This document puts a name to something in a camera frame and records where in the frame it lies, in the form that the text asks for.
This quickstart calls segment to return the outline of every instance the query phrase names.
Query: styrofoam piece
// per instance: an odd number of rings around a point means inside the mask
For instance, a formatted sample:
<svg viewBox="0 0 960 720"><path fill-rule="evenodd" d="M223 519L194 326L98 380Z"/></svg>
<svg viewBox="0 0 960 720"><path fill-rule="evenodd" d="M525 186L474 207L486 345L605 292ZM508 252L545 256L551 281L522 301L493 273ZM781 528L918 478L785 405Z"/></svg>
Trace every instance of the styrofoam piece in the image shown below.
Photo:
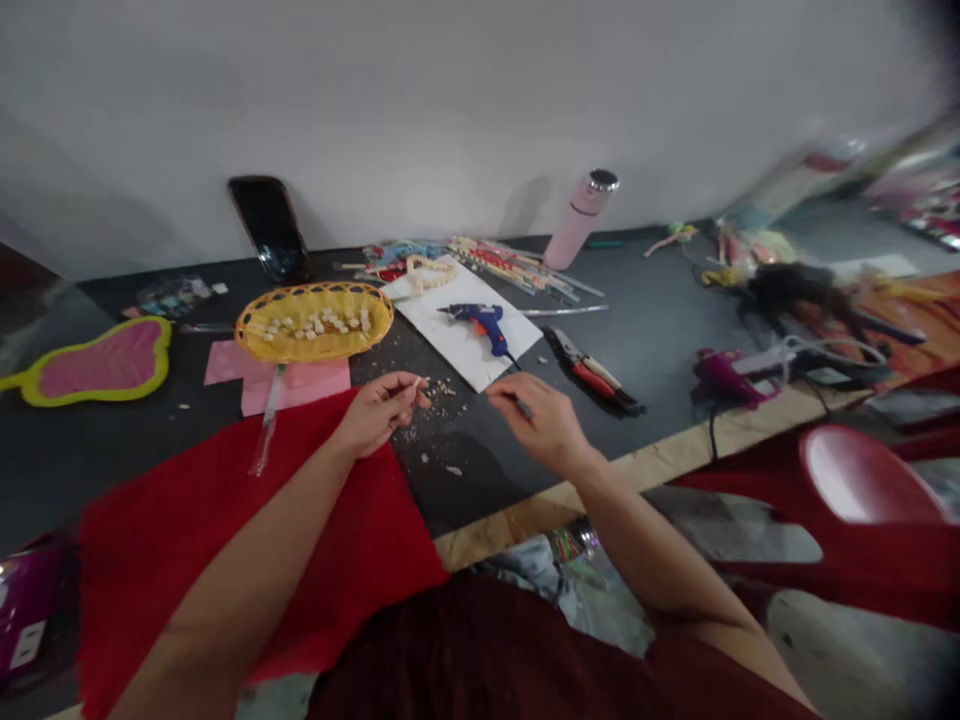
<svg viewBox="0 0 960 720"><path fill-rule="evenodd" d="M467 384L480 393L510 367L510 360L494 357L490 352L490 340L477 335L472 323L453 320L446 313L438 312L439 308L457 303L500 305L503 308L500 330L515 358L529 350L543 333L498 292L452 257L444 256L440 262L457 268L456 276L446 285L424 290L417 296L413 283L404 276L381 290L391 300L413 296L395 303L396 309L453 365ZM407 369L416 372L416 368Z"/></svg>

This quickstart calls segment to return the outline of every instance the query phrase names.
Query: blue glue gun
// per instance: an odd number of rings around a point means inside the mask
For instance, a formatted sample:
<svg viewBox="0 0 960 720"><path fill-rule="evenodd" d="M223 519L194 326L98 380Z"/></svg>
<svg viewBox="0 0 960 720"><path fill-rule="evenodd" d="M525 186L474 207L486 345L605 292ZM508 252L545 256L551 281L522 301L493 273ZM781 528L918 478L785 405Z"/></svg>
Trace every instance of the blue glue gun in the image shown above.
<svg viewBox="0 0 960 720"><path fill-rule="evenodd" d="M478 335L486 335L490 338L492 351L495 357L506 355L510 357L507 349L507 341L503 337L497 320L503 319L503 308L499 305L477 305L477 304L458 304L445 308L439 308L439 312L445 312L454 320L468 321L473 320L476 325Z"/></svg>

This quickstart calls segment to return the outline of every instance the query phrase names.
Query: black phone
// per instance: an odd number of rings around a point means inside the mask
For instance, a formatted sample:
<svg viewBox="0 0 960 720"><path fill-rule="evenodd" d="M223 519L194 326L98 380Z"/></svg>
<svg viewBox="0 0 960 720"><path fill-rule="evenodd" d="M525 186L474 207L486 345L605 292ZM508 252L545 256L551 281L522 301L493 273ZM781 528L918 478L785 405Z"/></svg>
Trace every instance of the black phone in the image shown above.
<svg viewBox="0 0 960 720"><path fill-rule="evenodd" d="M310 256L284 184L270 175L243 175L230 178L227 188L267 277L279 285L309 280Z"/></svg>

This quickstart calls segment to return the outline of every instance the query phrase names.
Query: yellow woven basket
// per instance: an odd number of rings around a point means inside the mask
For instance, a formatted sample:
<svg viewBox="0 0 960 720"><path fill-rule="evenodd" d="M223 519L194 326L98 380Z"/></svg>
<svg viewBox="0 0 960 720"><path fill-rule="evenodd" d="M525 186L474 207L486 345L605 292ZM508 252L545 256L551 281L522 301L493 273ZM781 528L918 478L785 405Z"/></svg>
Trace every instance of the yellow woven basket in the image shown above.
<svg viewBox="0 0 960 720"><path fill-rule="evenodd" d="M348 327L341 333L329 323L324 323L325 332L313 340L297 339L294 331L308 322L311 315L322 314L330 308L344 318L351 310L359 318L360 310L366 308L370 318L370 330ZM273 321L290 318L291 326L264 339L265 330ZM276 363L316 362L349 357L369 350L383 340L393 324L393 303L372 285L352 282L325 282L296 285L265 293L251 302L240 313L234 330L237 343L250 351L258 360Z"/></svg>

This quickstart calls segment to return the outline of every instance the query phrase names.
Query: red handled pliers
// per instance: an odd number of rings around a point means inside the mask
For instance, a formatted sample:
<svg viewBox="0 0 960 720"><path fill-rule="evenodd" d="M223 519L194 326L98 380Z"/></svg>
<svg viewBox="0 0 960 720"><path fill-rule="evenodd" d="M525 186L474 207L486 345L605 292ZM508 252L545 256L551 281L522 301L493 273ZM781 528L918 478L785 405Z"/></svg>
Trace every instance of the red handled pliers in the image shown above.
<svg viewBox="0 0 960 720"><path fill-rule="evenodd" d="M618 405L628 415L639 415L646 411L640 403L624 392L620 382L610 372L571 342L562 330L548 325L546 331L553 335L574 374L583 380L600 397Z"/></svg>

